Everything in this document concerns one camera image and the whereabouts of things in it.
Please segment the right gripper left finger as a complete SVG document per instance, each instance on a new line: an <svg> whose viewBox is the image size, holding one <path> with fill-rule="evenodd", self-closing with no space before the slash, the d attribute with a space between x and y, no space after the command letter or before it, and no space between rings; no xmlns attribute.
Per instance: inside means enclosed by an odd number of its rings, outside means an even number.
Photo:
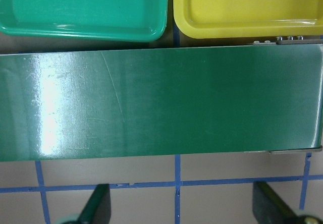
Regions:
<svg viewBox="0 0 323 224"><path fill-rule="evenodd" d="M80 214L63 217L57 223L110 223L111 195L109 184L99 184Z"/></svg>

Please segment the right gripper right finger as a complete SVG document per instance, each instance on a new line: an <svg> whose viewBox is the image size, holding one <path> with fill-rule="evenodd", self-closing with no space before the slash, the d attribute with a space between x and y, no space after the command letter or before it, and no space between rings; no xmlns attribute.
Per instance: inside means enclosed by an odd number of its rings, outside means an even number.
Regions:
<svg viewBox="0 0 323 224"><path fill-rule="evenodd" d="M322 223L322 219L315 215L295 212L263 181L253 183L252 213L257 223Z"/></svg>

